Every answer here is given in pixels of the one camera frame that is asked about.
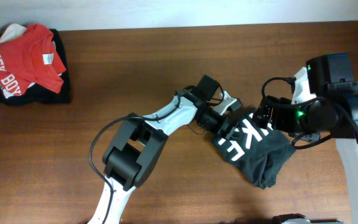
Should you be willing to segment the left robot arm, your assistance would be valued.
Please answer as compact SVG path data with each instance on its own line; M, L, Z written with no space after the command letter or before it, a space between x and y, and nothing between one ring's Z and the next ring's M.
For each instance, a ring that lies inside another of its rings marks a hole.
M214 78L203 75L199 83L176 90L169 104L140 116L131 113L111 121L97 134L99 138L111 126L120 127L102 156L104 169L94 172L104 188L90 223L119 223L133 191L150 177L169 136L192 122L217 134L228 130L229 117L242 106Z

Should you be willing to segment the dark green t-shirt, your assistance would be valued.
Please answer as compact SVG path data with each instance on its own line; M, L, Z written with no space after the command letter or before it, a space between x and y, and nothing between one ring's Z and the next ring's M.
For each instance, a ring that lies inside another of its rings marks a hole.
M276 184L278 173L296 149L271 124L258 127L252 120L255 112L253 107L240 110L233 134L228 138L216 134L212 144L222 159L236 167L253 186L266 189Z

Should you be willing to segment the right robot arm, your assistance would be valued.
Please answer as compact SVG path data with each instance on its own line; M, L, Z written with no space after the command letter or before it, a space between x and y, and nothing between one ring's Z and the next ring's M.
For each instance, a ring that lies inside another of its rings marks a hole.
M292 134L293 142L306 141L299 150L335 140L346 174L352 222L358 223L358 81L349 55L311 58L294 77L282 80L291 85L292 98L268 96L262 89L254 122Z

